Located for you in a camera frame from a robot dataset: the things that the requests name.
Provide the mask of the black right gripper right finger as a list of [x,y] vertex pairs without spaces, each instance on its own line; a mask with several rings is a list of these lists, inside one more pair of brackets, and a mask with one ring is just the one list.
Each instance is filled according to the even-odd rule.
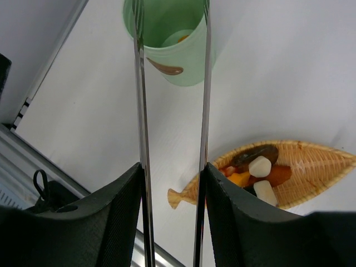
[[217,266],[355,265],[355,213],[300,216],[237,187],[212,164],[205,175]]

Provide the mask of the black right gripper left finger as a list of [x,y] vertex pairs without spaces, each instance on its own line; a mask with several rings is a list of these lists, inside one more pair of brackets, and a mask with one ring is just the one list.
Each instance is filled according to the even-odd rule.
[[142,168],[57,211],[1,207],[1,266],[130,266]]

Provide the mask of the orange yellow food piece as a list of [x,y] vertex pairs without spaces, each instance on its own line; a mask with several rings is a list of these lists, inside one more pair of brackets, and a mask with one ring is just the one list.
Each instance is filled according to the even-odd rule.
[[243,172],[243,173],[233,173],[228,177],[228,180],[234,183],[239,187],[246,187],[250,178],[250,173]]

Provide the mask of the white round food piece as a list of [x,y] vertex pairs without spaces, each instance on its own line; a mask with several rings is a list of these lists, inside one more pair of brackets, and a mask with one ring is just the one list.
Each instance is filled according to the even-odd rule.
[[264,156],[259,156],[249,163],[249,172],[251,176],[257,178],[267,177],[271,172],[272,163]]

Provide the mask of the dark brown mushroom piece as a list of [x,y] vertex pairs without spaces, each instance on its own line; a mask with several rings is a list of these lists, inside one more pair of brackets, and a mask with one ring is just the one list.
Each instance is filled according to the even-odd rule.
[[267,158],[271,164],[275,164],[279,157],[279,150],[274,145],[260,145],[235,155],[231,160],[231,166],[237,168],[238,173],[249,170],[249,164],[259,156]]

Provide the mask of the orange round food slice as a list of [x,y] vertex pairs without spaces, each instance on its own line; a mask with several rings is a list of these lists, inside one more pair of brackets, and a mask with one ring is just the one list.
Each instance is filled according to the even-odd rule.
[[179,38],[179,39],[177,40],[177,43],[180,43],[180,42],[182,42],[183,40],[187,39],[188,36],[189,36],[189,34],[182,36],[181,38]]

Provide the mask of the metal tongs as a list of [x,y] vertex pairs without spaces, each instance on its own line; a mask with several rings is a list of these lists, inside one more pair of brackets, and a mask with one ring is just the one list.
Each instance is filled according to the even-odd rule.
[[143,62],[134,36],[145,245],[159,243],[189,266],[203,263],[207,134],[215,60],[206,1],[205,76],[189,87],[169,83]]

